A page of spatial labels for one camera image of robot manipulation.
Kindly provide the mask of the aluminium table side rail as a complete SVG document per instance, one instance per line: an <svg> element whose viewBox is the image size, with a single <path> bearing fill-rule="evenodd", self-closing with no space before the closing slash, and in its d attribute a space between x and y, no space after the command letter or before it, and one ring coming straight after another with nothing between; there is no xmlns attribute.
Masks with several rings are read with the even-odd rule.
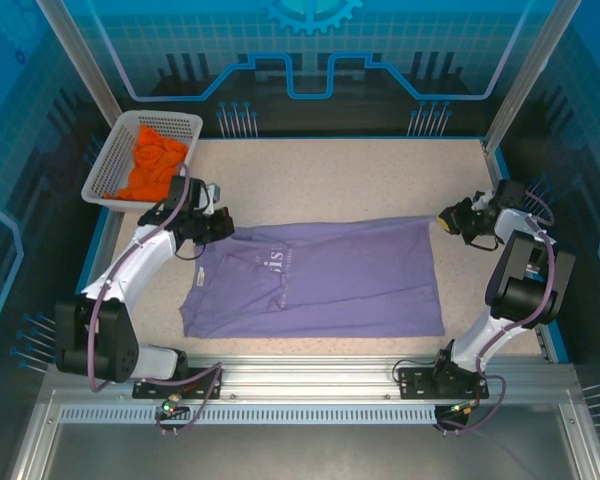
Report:
<svg viewBox="0 0 600 480"><path fill-rule="evenodd" d="M120 215L108 208L100 209L77 281L76 294L80 294L109 267L119 230L119 219Z"/></svg>
<svg viewBox="0 0 600 480"><path fill-rule="evenodd" d="M512 178L500 147L497 147L492 154L485 154L485 159L493 183ZM532 177L525 189L531 193L531 197L525 197L523 209L528 210L532 216L540 217L542 219L541 224L548 228L547 222L555 219L555 215L550 212L554 200L547 175L540 173ZM565 354L562 336L556 321L549 324L538 324L535 327L535 332L542 354L547 362L564 363L569 360Z"/></svg>

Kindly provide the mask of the white perforated plastic basket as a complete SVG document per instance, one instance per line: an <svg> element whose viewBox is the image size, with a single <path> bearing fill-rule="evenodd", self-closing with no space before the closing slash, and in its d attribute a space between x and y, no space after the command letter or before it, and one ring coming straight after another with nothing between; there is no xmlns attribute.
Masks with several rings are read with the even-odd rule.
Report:
<svg viewBox="0 0 600 480"><path fill-rule="evenodd" d="M196 141L203 126L201 117L179 112L133 110L123 113L108 135L81 191L82 199L115 211L149 210L156 203L105 199L104 194L115 195L125 188L133 168L132 150L139 135L139 127L146 125L164 137L177 140L189 147L185 160L187 170L178 169L175 175L192 174L190 166Z"/></svg>

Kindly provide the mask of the purple t-shirt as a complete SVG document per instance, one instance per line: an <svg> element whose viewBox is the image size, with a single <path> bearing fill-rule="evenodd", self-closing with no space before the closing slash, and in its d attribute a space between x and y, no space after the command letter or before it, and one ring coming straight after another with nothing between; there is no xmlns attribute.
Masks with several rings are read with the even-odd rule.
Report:
<svg viewBox="0 0 600 480"><path fill-rule="evenodd" d="M207 246L186 336L412 338L445 333L428 217L239 228Z"/></svg>

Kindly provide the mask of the steel shelf panel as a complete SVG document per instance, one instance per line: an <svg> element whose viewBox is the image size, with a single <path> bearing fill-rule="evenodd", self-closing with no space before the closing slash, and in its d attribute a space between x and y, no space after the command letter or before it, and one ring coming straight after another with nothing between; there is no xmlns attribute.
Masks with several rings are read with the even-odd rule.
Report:
<svg viewBox="0 0 600 480"><path fill-rule="evenodd" d="M600 480L583 410L507 406L465 435L429 426L57 425L18 403L0 423L0 479Z"/></svg>

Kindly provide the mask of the aluminium frame post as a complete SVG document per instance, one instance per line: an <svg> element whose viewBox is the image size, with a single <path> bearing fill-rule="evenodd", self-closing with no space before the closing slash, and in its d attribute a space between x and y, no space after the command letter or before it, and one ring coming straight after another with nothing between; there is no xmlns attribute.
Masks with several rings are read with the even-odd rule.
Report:
<svg viewBox="0 0 600 480"><path fill-rule="evenodd" d="M35 0L111 134L123 111L63 0Z"/></svg>
<svg viewBox="0 0 600 480"><path fill-rule="evenodd" d="M511 88L505 96L483 141L486 157L495 155L557 44L569 26L582 0L555 0Z"/></svg>

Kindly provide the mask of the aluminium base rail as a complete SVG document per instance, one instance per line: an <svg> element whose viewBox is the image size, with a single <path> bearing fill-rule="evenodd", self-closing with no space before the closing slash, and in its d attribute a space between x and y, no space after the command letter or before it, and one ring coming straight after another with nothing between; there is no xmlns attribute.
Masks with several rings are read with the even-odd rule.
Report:
<svg viewBox="0 0 600 480"><path fill-rule="evenodd" d="M224 404L398 404L396 356L389 355L192 355L193 367L220 362L219 401ZM535 357L495 357L486 367L495 402L500 377L505 405L562 404L582 398L575 368Z"/></svg>

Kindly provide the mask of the orange t-shirt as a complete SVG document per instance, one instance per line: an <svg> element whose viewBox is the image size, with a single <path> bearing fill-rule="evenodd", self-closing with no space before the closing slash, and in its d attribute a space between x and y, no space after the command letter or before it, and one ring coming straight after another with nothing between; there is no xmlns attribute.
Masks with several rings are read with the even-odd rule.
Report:
<svg viewBox="0 0 600 480"><path fill-rule="evenodd" d="M133 168L127 186L115 195L104 194L104 198L152 203L164 200L176 167L185 160L188 150L187 145L141 125L132 150Z"/></svg>

